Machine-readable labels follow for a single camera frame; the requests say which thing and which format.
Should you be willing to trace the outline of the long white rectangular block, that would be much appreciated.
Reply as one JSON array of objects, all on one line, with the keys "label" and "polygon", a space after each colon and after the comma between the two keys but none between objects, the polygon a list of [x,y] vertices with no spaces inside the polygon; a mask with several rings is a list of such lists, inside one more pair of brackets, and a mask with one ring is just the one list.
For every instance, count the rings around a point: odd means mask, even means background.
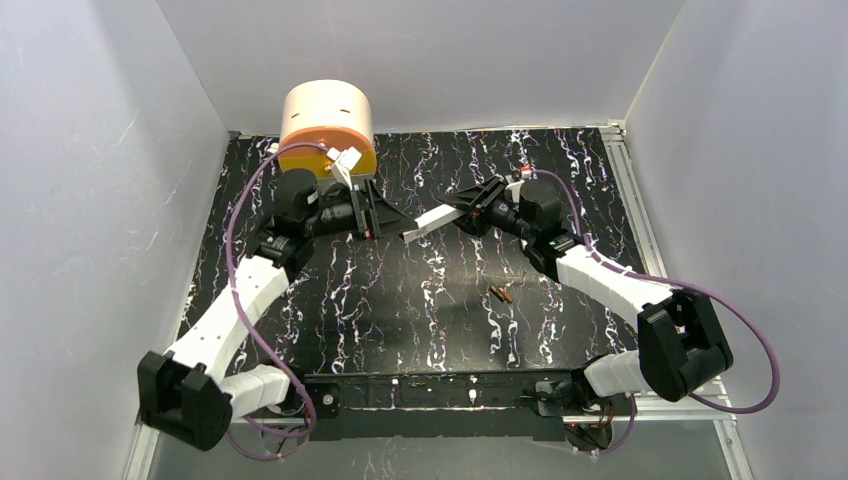
[{"label": "long white rectangular block", "polygon": [[441,204],[417,217],[415,219],[416,227],[412,230],[402,232],[400,238],[408,244],[438,228],[452,223],[463,215],[464,213],[461,210],[450,205]]}]

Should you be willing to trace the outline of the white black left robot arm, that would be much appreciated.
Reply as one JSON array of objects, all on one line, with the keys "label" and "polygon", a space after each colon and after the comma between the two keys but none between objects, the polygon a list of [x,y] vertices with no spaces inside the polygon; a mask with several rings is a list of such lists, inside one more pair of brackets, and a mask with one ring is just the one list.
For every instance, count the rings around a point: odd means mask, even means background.
[{"label": "white black left robot arm", "polygon": [[278,177],[276,199],[239,263],[229,264],[228,286],[165,353],[150,351],[137,366],[141,422],[201,451],[216,446],[233,419],[281,404],[291,390],[307,419],[316,419],[306,387],[282,360],[226,373],[247,337],[265,343],[256,324],[311,259],[314,239],[340,233],[374,239],[417,227],[372,180],[321,191],[311,171],[293,169]]}]

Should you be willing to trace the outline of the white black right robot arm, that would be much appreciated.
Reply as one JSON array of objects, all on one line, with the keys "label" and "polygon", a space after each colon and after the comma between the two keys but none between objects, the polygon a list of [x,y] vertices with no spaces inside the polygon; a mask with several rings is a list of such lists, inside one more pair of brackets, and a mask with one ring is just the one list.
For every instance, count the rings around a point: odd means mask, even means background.
[{"label": "white black right robot arm", "polygon": [[711,300],[689,287],[678,289],[637,279],[593,253],[567,227],[559,196],[540,180],[516,193],[502,177],[440,195],[460,215],[455,225],[481,237],[497,228],[523,241],[534,269],[575,289],[630,322],[637,347],[597,356],[571,373],[573,404],[589,406],[618,394],[652,391],[676,402],[728,370],[734,362]]}]

